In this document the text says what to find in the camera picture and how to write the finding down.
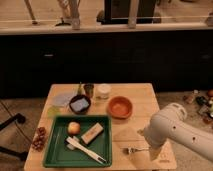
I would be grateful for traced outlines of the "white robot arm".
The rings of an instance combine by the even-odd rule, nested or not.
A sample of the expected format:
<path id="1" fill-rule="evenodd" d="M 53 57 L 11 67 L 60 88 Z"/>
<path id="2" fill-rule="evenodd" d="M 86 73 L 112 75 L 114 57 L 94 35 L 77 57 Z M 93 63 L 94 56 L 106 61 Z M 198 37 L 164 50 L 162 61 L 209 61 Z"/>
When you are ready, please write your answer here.
<path id="1" fill-rule="evenodd" d="M 170 103 L 153 114 L 149 124 L 137 131 L 148 143 L 153 159 L 158 157 L 165 142 L 171 139 L 213 162 L 213 134 L 186 124 L 186 118 L 187 111 L 182 105 Z"/>

